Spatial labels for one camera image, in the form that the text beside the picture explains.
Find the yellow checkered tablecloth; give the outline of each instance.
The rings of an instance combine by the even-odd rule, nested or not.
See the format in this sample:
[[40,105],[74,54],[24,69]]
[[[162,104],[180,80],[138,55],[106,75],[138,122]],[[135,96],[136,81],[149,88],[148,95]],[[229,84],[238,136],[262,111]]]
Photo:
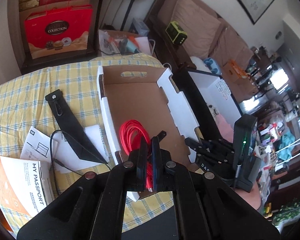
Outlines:
[[[100,124],[106,140],[97,90],[98,66],[149,65],[162,67],[161,63],[145,54],[132,56],[100,57],[89,62],[79,62],[41,69],[13,79],[0,86],[0,155],[19,158],[28,131],[33,125],[50,136],[58,124],[50,110],[45,96],[60,89],[72,112],[83,127]],[[82,172],[108,171],[105,165],[98,165]],[[74,173],[56,174],[63,192],[79,176]],[[122,231],[132,229],[173,206],[172,193],[160,192],[137,202],[126,200]],[[31,217],[0,206],[15,233]]]

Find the coiled red cable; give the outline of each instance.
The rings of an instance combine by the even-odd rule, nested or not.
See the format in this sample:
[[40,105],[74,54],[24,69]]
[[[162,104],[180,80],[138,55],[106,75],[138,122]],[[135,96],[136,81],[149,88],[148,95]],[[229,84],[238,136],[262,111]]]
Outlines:
[[[127,155],[131,151],[140,148],[141,137],[146,139],[148,144],[148,149],[151,149],[151,140],[147,131],[143,128],[142,124],[137,120],[129,120],[123,123],[120,127],[120,141],[121,145]],[[147,162],[147,177],[146,177],[146,188],[149,191],[153,189],[153,174],[152,174],[152,164]]]

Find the black knife sheath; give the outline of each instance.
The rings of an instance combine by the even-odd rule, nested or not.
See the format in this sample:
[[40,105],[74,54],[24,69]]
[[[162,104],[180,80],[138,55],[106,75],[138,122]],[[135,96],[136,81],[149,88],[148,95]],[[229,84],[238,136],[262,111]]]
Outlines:
[[80,125],[67,102],[63,98],[62,91],[58,89],[46,95],[46,101],[49,103],[51,111],[57,120],[60,129],[70,134],[77,142],[87,149],[85,150],[82,148],[68,134],[63,134],[79,159],[97,163],[107,163],[89,140],[88,136],[84,133],[83,127]]

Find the red gift bag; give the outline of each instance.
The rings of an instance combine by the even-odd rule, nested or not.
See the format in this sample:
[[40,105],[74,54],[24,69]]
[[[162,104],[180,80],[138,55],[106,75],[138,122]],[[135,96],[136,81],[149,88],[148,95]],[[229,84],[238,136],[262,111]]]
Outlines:
[[91,14],[91,5],[30,14],[25,30],[32,58],[87,49]]

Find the orange and white box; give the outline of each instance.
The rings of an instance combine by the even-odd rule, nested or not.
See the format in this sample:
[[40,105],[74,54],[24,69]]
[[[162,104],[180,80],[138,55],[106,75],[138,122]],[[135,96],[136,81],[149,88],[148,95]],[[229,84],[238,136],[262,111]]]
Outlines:
[[0,205],[34,217],[54,200],[47,162],[0,156]]

